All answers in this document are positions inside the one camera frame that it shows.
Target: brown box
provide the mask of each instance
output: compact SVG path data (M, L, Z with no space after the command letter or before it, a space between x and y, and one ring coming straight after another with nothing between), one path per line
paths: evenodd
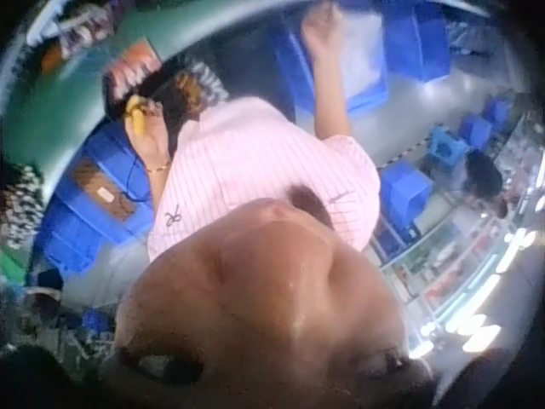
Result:
M135 204L89 158L82 158L72 178L102 209L121 222L135 213Z

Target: white bag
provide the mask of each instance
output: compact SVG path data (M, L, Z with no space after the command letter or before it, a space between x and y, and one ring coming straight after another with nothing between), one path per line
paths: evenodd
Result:
M381 77L382 17L376 13L345 13L341 69L345 96L352 98Z

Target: woman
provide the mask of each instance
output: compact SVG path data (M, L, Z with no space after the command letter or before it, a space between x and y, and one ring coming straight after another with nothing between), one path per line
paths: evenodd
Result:
M313 58L316 136L291 124L275 108L243 98L188 121L171 159L162 113L152 104L146 134L126 129L147 168L155 226L152 261L231 210L252 200L286 200L291 186L310 187L324 202L335 231L356 250L368 244L379 214L376 167L350 136L341 80L341 14L327 3L302 29Z
M170 164L160 116L146 118L145 137L127 122L157 216L152 264L118 310L116 353L101 371L126 400L342 408L432 399L426 366L407 358L399 305L360 252L379 179L347 136L339 11L318 6L302 32L318 139L262 101L235 101L187 124ZM142 375L152 355L176 358L191 376L168 385Z

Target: hand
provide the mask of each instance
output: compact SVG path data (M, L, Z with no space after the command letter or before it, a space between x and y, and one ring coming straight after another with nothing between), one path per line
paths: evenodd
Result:
M302 36L314 62L333 59L342 50L342 13L335 3L324 1L311 9L302 24Z
M165 166L170 161L169 133L164 123L161 104L148 101L141 107L144 114L144 135L135 133L133 117L125 117L125 130L130 144L149 170Z

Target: label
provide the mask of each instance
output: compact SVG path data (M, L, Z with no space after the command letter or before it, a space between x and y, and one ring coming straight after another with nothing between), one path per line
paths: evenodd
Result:
M101 187L99 190L97 190L96 194L98 194L107 203L113 203L113 201L116 199L113 193L105 187Z

